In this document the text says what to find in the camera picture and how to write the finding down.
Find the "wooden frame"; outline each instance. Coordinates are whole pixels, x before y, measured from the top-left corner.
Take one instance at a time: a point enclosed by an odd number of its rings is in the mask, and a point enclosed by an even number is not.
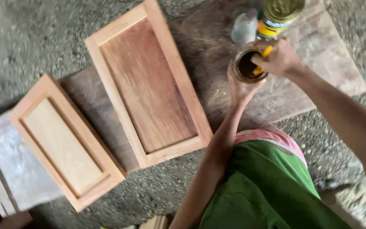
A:
[[[147,20],[153,29],[153,33],[156,36],[160,49],[173,75],[176,87],[181,93],[184,105],[187,107],[189,116],[196,129],[195,136],[167,145],[154,152],[145,152],[142,140],[137,133],[136,125],[134,125],[134,122],[132,121],[132,114],[126,107],[125,97],[120,93],[120,89],[122,88],[115,82],[113,74],[122,75],[122,72],[118,71],[117,73],[112,73],[109,66],[109,64],[112,63],[106,62],[105,56],[100,50],[100,46],[144,20]],[[213,133],[156,0],[144,1],[128,13],[87,38],[85,44],[141,168],[207,146]]]
[[[61,120],[59,122],[50,122],[50,125],[45,125],[44,127],[46,128],[43,128],[43,130],[40,130],[40,128],[35,130],[35,127],[31,126],[32,122],[29,122],[28,118],[30,115],[34,116],[33,112],[41,104],[48,104],[49,107],[52,107],[52,113],[56,117],[60,117]],[[41,119],[43,121],[49,121],[49,119],[45,120],[48,115],[46,117],[43,116],[43,112],[38,112],[37,114],[39,115],[37,117],[42,116]],[[50,173],[53,180],[63,190],[64,195],[78,212],[107,193],[126,177],[124,169],[100,140],[78,108],[59,84],[49,75],[44,75],[17,106],[12,109],[9,114],[9,121],[18,130],[25,143],[32,149],[38,160]],[[53,125],[56,123],[58,123],[56,128],[63,127],[68,130],[68,133],[74,139],[74,143],[78,144],[78,147],[84,150],[70,151],[67,148],[69,147],[67,141],[60,142],[62,136],[56,137],[54,134],[46,136],[51,137],[53,141],[57,141],[58,145],[61,143],[59,146],[63,146],[60,148],[63,150],[51,150],[52,148],[46,147],[47,140],[46,138],[38,137],[40,136],[39,132],[54,133],[52,132],[55,128]],[[77,168],[80,169],[80,173],[83,173],[83,175],[88,176],[92,172],[91,169],[86,169],[82,166],[77,167],[78,164],[71,160],[67,161],[69,162],[68,165],[61,165],[61,163],[65,163],[66,161],[61,161],[60,156],[68,156],[69,154],[75,155],[74,158],[87,158],[86,160],[92,162],[94,169],[99,174],[91,181],[87,181],[89,182],[88,184],[75,188],[76,182],[72,183],[71,179],[69,179],[71,176],[66,173],[74,172],[74,169]],[[59,159],[55,160],[55,155],[59,155]]]

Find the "gravel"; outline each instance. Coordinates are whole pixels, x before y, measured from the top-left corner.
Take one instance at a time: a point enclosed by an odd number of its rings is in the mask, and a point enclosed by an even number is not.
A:
[[[168,20],[203,0],[160,0]],[[366,81],[366,0],[324,0],[327,11]],[[84,39],[141,1],[0,0],[0,108],[26,93],[44,73],[66,76],[92,64]],[[366,93],[355,96],[366,106]],[[359,160],[313,110],[277,123],[302,146],[316,188],[352,187],[338,194],[366,226],[366,179]],[[199,150],[133,172],[80,214],[65,198],[35,207],[34,226],[115,228],[175,214],[199,161]]]

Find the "person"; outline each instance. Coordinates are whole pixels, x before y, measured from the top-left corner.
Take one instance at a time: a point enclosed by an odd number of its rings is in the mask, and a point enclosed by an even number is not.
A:
[[[366,175],[366,109],[314,73],[288,39],[251,61],[299,86],[357,155]],[[273,125],[236,134],[242,112],[263,81],[248,85],[228,67],[231,106],[206,148],[170,228],[350,228],[321,200],[296,142]]]

